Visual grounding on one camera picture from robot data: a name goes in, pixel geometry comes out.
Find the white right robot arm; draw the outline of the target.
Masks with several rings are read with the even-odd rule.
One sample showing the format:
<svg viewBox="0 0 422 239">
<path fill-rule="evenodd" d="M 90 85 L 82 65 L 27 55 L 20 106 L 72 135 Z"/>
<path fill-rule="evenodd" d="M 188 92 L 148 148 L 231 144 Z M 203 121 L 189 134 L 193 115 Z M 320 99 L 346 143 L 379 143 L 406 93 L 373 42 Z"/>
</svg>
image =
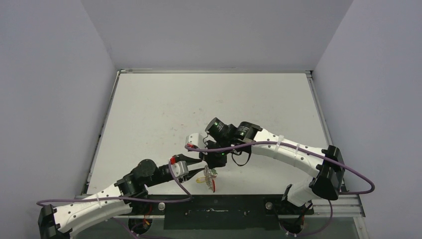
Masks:
<svg viewBox="0 0 422 239">
<path fill-rule="evenodd" d="M 307 173 L 307 179 L 286 187 L 281 200 L 286 213 L 295 213 L 313 199 L 335 201 L 339 198 L 344 169 L 338 165 L 342 162 L 341 153 L 333 145 L 326 149 L 309 147 L 250 122 L 234 126 L 218 118 L 210 121 L 205 132 L 227 151 L 266 156 Z"/>
</svg>

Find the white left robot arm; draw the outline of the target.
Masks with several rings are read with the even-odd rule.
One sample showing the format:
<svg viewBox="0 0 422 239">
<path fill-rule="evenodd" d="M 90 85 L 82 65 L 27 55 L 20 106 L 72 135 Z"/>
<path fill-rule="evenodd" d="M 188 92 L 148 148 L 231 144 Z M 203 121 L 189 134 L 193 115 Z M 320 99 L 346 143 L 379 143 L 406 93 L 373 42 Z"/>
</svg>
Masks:
<svg viewBox="0 0 422 239">
<path fill-rule="evenodd" d="M 167 164 L 157 166 L 151 159 L 141 160 L 128 174 L 110 186 L 84 199 L 60 200 L 53 206 L 53 199 L 37 202 L 41 206 L 38 227 L 42 239 L 70 239 L 81 231 L 115 216 L 147 211 L 151 204 L 184 203 L 192 195 L 182 182 L 191 179 L 200 170 L 189 170 L 202 160 L 174 155 Z M 151 199 L 147 189 L 174 181 L 187 194 L 181 199 Z"/>
</svg>

